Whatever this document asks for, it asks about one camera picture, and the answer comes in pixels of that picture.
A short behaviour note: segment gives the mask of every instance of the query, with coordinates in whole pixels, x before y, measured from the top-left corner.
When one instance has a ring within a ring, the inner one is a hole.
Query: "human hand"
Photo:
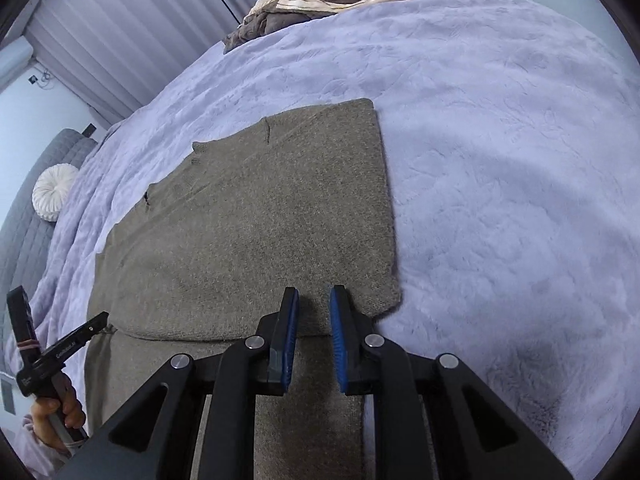
[[[62,411],[65,413],[65,426],[79,430],[84,426],[86,415],[82,411],[82,404],[76,397],[76,389],[71,384],[71,379],[64,375],[66,394],[62,402]],[[31,407],[33,417],[33,433],[38,439],[49,447],[60,452],[66,452],[66,446],[49,422],[49,415],[56,413],[60,402],[56,399],[38,397]]]

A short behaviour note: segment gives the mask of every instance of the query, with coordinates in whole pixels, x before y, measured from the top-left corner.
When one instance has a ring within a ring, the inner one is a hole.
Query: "white round cushion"
[[[31,194],[37,215],[47,222],[58,220],[66,196],[78,176],[78,168],[71,164],[57,164],[42,172]]]

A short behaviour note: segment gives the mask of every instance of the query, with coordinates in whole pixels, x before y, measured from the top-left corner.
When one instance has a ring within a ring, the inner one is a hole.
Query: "black clamp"
[[[9,318],[14,329],[15,341],[22,358],[22,370],[16,375],[21,393],[27,397],[49,397],[60,401],[60,407],[49,417],[51,425],[69,453],[75,454],[87,440],[84,429],[67,428],[62,400],[65,397],[66,384],[62,375],[65,361],[97,333],[107,326],[108,314],[102,312],[86,322],[72,333],[66,335],[55,345],[41,352],[40,343],[33,328],[29,298],[24,289],[14,288],[6,297]]]
[[[374,396],[376,480],[432,480],[434,469],[440,480],[572,480],[458,357],[405,352],[374,332],[341,285],[330,313],[341,391]]]
[[[207,395],[199,480],[252,479],[255,397],[282,396],[289,388],[299,307],[298,291],[287,287],[279,312],[264,316],[255,335],[207,358],[173,356],[56,480],[188,480]]]

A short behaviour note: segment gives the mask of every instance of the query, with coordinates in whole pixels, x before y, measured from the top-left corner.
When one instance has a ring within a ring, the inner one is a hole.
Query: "sweater sleeve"
[[[33,433],[33,419],[25,415],[15,435],[15,453],[36,480],[50,480],[68,462],[68,456],[43,444]]]

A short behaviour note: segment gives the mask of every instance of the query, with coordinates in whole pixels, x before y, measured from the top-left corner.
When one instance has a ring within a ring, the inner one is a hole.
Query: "gray quilted headboard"
[[[55,224],[36,215],[31,192],[40,174],[55,164],[80,168],[97,143],[75,130],[62,130],[46,147],[24,179],[18,195],[0,228],[0,370],[10,373],[4,360],[4,344],[11,334],[6,295],[22,285],[31,298],[47,265],[49,244]]]

